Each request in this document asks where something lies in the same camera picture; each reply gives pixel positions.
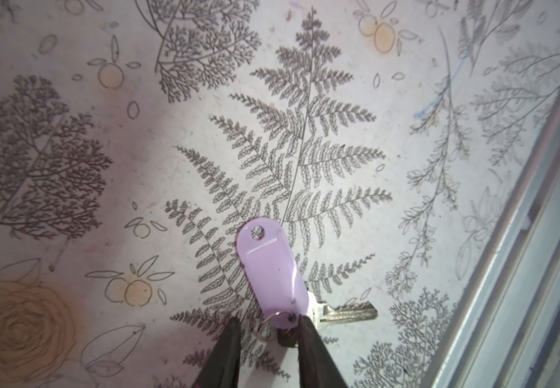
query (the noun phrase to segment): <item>purple key tag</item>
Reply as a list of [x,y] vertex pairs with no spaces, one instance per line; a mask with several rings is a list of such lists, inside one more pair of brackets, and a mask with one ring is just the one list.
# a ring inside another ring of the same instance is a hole
[[282,227],[266,218],[249,221],[237,236],[237,253],[265,318],[278,329],[296,327],[308,310],[308,291]]

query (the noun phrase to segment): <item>fern drawing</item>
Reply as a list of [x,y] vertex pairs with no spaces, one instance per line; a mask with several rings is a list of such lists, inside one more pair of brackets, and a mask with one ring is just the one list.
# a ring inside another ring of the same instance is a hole
[[394,325],[400,330],[400,344],[376,342],[366,358],[353,363],[359,376],[353,388],[419,387],[455,306],[447,307],[448,295],[426,288],[418,301],[398,302],[390,308]]
[[522,165],[516,147],[523,146],[525,131],[532,131],[530,141],[535,138],[560,89],[560,44],[512,48],[500,65],[491,89],[477,94],[471,104],[480,113],[487,144],[495,144],[489,159],[493,166],[508,161]]
[[[303,21],[303,29],[296,35],[298,47],[281,47],[276,51],[279,69],[260,68],[252,72],[252,76],[264,81],[272,96],[287,103],[285,109],[251,96],[230,95],[256,115],[262,134],[228,118],[210,117],[237,153],[245,175],[243,183],[236,183],[221,166],[197,150],[176,147],[197,169],[213,196],[219,221],[187,201],[167,203],[169,217],[175,219],[197,249],[198,269],[203,271],[199,277],[201,293],[207,295],[204,310],[183,312],[173,316],[173,320],[197,325],[208,335],[216,335],[229,315],[250,322],[253,328],[262,318],[234,247],[235,234],[247,221],[255,217],[272,218],[287,231],[291,245],[297,249],[301,242],[297,255],[300,270],[308,287],[321,299],[322,291],[331,292],[332,284],[342,284],[373,255],[334,265],[309,261],[306,254],[326,243],[330,233],[339,238],[344,228],[351,227],[371,207],[392,200],[381,188],[320,188],[323,180],[328,187],[338,185],[356,169],[383,159],[384,154],[374,148],[341,145],[333,140],[343,127],[372,122],[375,116],[359,105],[329,96],[353,76],[328,67],[341,51],[326,44],[329,34],[315,14],[311,10]],[[248,189],[240,187],[244,185],[249,185]],[[284,374],[251,330],[245,331],[242,349],[243,363]],[[191,354],[186,362],[198,365],[205,354]]]
[[83,236],[97,228],[94,213],[112,163],[86,113],[68,115],[51,82],[17,76],[0,99],[0,225],[12,237]]
[[470,200],[472,214],[463,217],[463,228],[468,233],[468,238],[461,244],[457,253],[456,275],[459,280],[468,273],[470,262],[482,252],[484,245],[489,241],[512,190],[510,170],[502,178],[491,168],[489,173],[497,184],[487,186],[478,203]]
[[521,18],[534,0],[496,0],[491,12],[485,12],[486,0],[470,0],[468,13],[459,25],[459,58],[469,58],[470,75],[474,71],[483,43],[495,35],[498,44],[511,40],[521,26],[511,19]]
[[417,192],[430,185],[430,194],[424,195],[419,206],[405,211],[399,228],[406,234],[415,230],[416,236],[410,238],[409,244],[414,247],[410,252],[401,252],[399,262],[392,271],[385,275],[388,294],[400,299],[404,293],[412,290],[416,273],[411,270],[417,258],[421,264],[428,265],[431,260],[430,250],[435,242],[435,227],[431,225],[431,217],[435,214],[436,199],[448,207],[450,211],[457,209],[457,190],[459,183],[450,175],[450,163],[455,159],[468,159],[470,128],[464,128],[460,119],[467,119],[463,105],[455,105],[450,76],[450,60],[446,40],[441,34],[447,58],[447,75],[436,84],[436,99],[421,118],[420,123],[412,126],[412,135],[427,134],[431,129],[439,129],[439,139],[435,142],[433,153],[426,160],[422,170],[410,171],[407,174],[409,185]]
[[235,81],[260,46],[247,23],[258,0],[136,0],[146,23],[161,37],[155,63],[169,102],[185,101],[201,88]]

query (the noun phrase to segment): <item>pencil sketch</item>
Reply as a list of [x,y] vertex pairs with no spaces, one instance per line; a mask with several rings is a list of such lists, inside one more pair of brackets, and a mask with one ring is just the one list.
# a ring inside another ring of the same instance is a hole
[[145,22],[160,36],[155,73],[169,102],[185,101],[201,88],[235,81],[235,69],[252,61],[261,42],[247,23],[258,0],[135,0]]
[[[134,208],[134,210],[138,210],[138,204],[132,202],[131,205]],[[160,232],[167,231],[167,228],[157,221],[151,220],[148,223],[151,225],[151,227],[159,230]],[[132,232],[134,233],[134,236],[143,239],[151,235],[151,231],[152,231],[151,227],[148,226],[146,222],[144,222],[144,217],[136,217],[125,224],[125,229],[131,228]]]
[[403,50],[403,40],[411,41],[418,39],[419,42],[422,41],[422,38],[419,38],[418,35],[409,30],[400,30],[397,36],[394,25],[398,23],[398,20],[387,19],[396,8],[396,0],[388,3],[379,14],[379,17],[371,13],[371,9],[366,4],[366,1],[358,2],[358,5],[360,9],[353,12],[353,15],[359,19],[358,29],[362,35],[373,37],[375,47],[381,53],[390,52],[396,43],[397,54],[400,56]]
[[12,237],[77,238],[100,225],[101,173],[112,160],[86,138],[90,114],[68,113],[41,77],[17,76],[0,98],[0,225]]
[[[143,280],[142,277],[151,269],[158,257],[159,255],[151,257],[137,269],[133,263],[129,264],[131,274],[107,270],[89,272],[84,276],[95,279],[110,279],[104,291],[105,298],[110,302],[125,302],[132,307],[142,307],[149,303],[153,296],[153,287],[149,282],[162,281],[175,274],[171,271],[155,272],[147,275],[146,279]],[[157,297],[165,306],[167,303],[166,293],[158,288]]]
[[[118,89],[125,81],[125,73],[123,73],[121,67],[116,64],[121,54],[119,41],[116,38],[116,35],[112,35],[110,48],[112,61],[107,61],[104,58],[94,58],[86,64],[88,66],[100,66],[97,73],[97,79],[99,80],[101,86],[107,89]],[[129,62],[126,66],[130,69],[137,69],[141,65],[139,62]]]
[[[90,8],[95,11],[103,11],[103,7],[94,0],[86,0]],[[72,15],[81,15],[84,12],[84,3],[81,0],[65,0],[65,10]]]
[[453,102],[451,82],[450,56],[446,39],[439,31],[444,45],[447,74],[436,84],[436,99],[420,116],[420,123],[412,126],[412,135],[428,134],[429,130],[440,130],[439,139],[435,142],[433,153],[426,160],[426,167],[422,170],[410,171],[407,174],[409,186],[418,193],[432,188],[431,194],[423,195],[422,203],[405,211],[399,225],[406,234],[413,229],[415,237],[411,237],[409,244],[413,248],[409,252],[401,252],[399,262],[392,271],[385,275],[388,294],[395,299],[403,297],[404,293],[412,290],[416,273],[411,270],[414,259],[420,264],[427,265],[431,260],[430,250],[435,242],[435,227],[431,225],[431,217],[435,214],[436,199],[447,206],[449,211],[457,209],[457,190],[459,182],[455,182],[448,172],[450,164],[455,159],[468,159],[470,128],[462,127],[461,119],[467,119],[463,105]]
[[138,118],[138,115],[140,114],[140,106],[138,105],[137,102],[135,101],[131,101],[128,105],[127,105],[127,116],[131,119],[131,120],[136,120]]
[[[374,148],[324,141],[338,134],[342,127],[373,122],[375,116],[359,105],[327,96],[351,82],[353,76],[327,67],[341,51],[325,44],[329,34],[315,14],[311,10],[302,23],[303,31],[296,36],[299,48],[281,47],[276,51],[281,68],[261,68],[252,73],[265,82],[273,96],[287,101],[288,109],[251,96],[230,95],[256,114],[268,139],[231,119],[216,115],[210,118],[238,152],[240,168],[245,170],[241,183],[236,183],[221,166],[197,150],[177,147],[203,179],[214,197],[215,212],[221,218],[219,222],[213,221],[188,201],[174,200],[166,204],[169,218],[175,219],[183,234],[189,236],[189,243],[198,247],[195,253],[198,269],[204,271],[199,277],[201,293],[207,295],[202,303],[205,312],[183,312],[175,315],[175,320],[194,325],[192,317],[206,314],[209,318],[203,321],[212,323],[201,323],[200,327],[205,328],[203,331],[211,330],[210,335],[216,332],[213,328],[223,324],[220,313],[238,316],[247,325],[255,325],[263,318],[234,247],[235,234],[245,222],[261,216],[272,218],[287,231],[291,245],[296,243],[299,229],[302,242],[299,254],[306,255],[313,238],[317,239],[318,247],[329,239],[326,228],[331,228],[332,234],[339,238],[344,223],[351,227],[372,206],[392,200],[381,188],[317,190],[322,179],[330,185],[338,184],[355,169],[385,156]],[[252,189],[240,189],[241,185]],[[310,265],[310,270],[303,260],[302,270],[314,274],[313,288],[318,286],[329,292],[331,282],[342,283],[342,279],[370,258],[343,266],[316,262]],[[257,347],[253,331],[248,330],[244,335],[242,362],[282,375],[275,361],[263,352],[264,346]]]
[[500,45],[515,37],[521,25],[511,22],[511,18],[521,18],[533,1],[497,0],[491,12],[486,12],[486,0],[469,0],[468,12],[459,25],[459,58],[470,59],[470,75],[476,67],[483,43],[492,34]]
[[470,263],[478,258],[483,246],[489,241],[512,190],[510,170],[502,178],[491,168],[489,173],[497,182],[496,185],[487,186],[478,203],[470,200],[472,215],[463,217],[463,228],[469,235],[457,253],[456,274],[459,280],[463,279],[470,268]]
[[358,378],[352,388],[418,387],[453,316],[455,306],[447,305],[446,294],[426,288],[417,301],[395,303],[390,313],[400,344],[373,344],[366,358],[353,363]]
[[38,53],[45,55],[52,51],[54,47],[58,44],[58,37],[54,34],[45,35],[41,42],[38,44]]
[[560,44],[511,48],[499,64],[491,89],[477,94],[471,105],[480,112],[487,144],[495,144],[489,158],[493,166],[508,161],[522,165],[517,155],[517,147],[524,145],[522,135],[531,131],[528,139],[534,141],[560,90]]
[[0,388],[96,388],[111,377],[137,345],[144,327],[126,326],[91,340],[79,357],[74,316],[51,287],[39,281],[41,259],[0,268]]

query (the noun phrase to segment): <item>key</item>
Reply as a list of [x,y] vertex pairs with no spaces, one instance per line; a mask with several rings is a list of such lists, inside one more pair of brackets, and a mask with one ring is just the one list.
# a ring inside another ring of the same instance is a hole
[[[321,323],[360,322],[377,318],[377,309],[370,303],[354,304],[331,308],[326,302],[319,303],[315,295],[308,291],[308,310],[306,313],[318,331]],[[297,329],[278,330],[278,345],[285,348],[297,347]]]

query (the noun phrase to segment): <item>key ring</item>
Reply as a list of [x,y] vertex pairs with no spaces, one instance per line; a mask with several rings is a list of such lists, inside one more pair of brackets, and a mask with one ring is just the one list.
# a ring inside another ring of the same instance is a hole
[[261,327],[263,327],[263,325],[267,322],[269,322],[272,318],[277,317],[280,314],[289,314],[289,322],[294,322],[295,319],[297,319],[296,315],[289,312],[289,311],[277,311],[274,314],[269,315],[267,318],[265,318],[258,326],[258,328],[256,329],[256,331],[254,332],[254,336],[260,341],[260,342],[270,342],[276,339],[276,337],[263,337],[260,334],[261,331]]

